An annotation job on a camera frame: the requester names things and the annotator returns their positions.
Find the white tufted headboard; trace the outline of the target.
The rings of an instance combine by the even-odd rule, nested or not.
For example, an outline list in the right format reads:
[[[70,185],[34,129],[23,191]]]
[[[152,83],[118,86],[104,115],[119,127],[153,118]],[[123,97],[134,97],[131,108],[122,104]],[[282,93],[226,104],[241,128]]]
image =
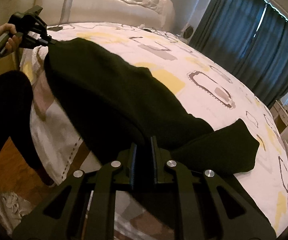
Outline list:
[[[72,0],[68,21],[110,22],[170,31],[175,11],[170,0]]]

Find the dark blue curtain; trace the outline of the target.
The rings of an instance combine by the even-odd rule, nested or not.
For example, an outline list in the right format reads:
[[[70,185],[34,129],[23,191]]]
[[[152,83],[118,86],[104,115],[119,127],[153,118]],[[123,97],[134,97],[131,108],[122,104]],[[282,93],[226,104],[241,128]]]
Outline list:
[[[267,107],[288,92],[288,21],[264,0],[211,0],[189,45]]]

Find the black pants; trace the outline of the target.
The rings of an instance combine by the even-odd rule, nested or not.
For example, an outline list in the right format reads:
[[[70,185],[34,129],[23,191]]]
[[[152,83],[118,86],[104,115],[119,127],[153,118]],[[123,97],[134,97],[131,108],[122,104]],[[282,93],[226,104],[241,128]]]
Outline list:
[[[235,174],[255,166],[259,142],[243,120],[214,130],[187,113],[147,68],[94,42],[75,38],[50,45],[44,70],[55,98],[101,164],[156,137],[160,148],[191,170]]]

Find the round black speaker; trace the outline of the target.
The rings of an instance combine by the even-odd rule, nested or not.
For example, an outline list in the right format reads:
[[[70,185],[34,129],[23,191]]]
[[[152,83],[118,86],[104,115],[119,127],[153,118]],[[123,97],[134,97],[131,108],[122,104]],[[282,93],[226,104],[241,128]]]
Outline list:
[[[194,28],[189,25],[188,27],[186,27],[186,29],[183,32],[183,38],[184,39],[189,39],[194,33]]]

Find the person's black-trousered leg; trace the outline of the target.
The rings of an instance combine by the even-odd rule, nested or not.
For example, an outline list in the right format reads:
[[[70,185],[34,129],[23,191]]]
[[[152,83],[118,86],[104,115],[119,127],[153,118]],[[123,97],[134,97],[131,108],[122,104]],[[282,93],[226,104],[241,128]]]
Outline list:
[[[41,181],[52,186],[54,181],[46,172],[31,137],[32,100],[31,83],[23,72],[12,70],[0,75],[0,152],[10,138]]]

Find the white patterned bed cover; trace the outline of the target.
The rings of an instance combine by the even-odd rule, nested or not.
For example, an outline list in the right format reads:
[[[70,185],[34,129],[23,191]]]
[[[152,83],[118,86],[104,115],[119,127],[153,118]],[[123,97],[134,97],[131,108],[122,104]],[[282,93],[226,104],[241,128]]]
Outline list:
[[[56,40],[84,38],[146,67],[188,113],[220,129],[241,119],[258,140],[255,167],[236,175],[276,234],[288,226],[288,156],[269,109],[238,79],[174,35],[118,23],[73,23],[48,33]],[[43,72],[47,48],[23,52],[20,68],[36,89],[30,129],[49,176],[61,183],[75,170],[96,171],[100,163],[51,95]]]

